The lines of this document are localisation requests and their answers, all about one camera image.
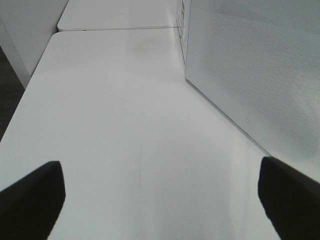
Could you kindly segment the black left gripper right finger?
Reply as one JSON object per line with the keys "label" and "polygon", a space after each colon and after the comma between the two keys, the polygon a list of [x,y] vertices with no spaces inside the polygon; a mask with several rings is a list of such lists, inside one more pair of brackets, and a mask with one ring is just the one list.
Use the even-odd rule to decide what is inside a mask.
{"label": "black left gripper right finger", "polygon": [[271,156],[260,163],[257,193],[279,238],[320,238],[320,184]]}

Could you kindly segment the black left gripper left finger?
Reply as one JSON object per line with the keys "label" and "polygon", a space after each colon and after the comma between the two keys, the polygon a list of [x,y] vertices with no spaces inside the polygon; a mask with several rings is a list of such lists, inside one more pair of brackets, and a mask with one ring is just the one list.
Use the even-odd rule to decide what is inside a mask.
{"label": "black left gripper left finger", "polygon": [[59,161],[49,161],[0,192],[0,238],[46,240],[66,199]]}

